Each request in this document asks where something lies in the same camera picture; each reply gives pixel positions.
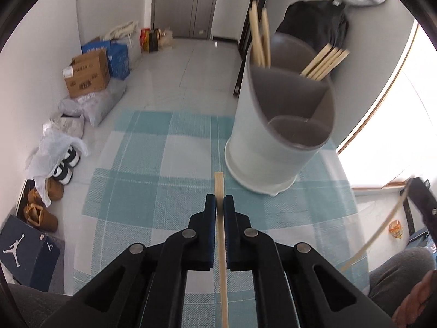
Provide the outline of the person's right hand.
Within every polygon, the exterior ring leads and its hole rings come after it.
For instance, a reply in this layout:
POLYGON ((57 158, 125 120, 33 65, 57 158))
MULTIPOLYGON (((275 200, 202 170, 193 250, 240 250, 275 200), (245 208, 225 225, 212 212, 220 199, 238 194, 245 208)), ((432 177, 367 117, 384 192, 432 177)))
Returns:
POLYGON ((397 327, 413 324, 423 313, 431 295, 436 291, 436 270, 430 270, 402 301, 392 316, 397 327))

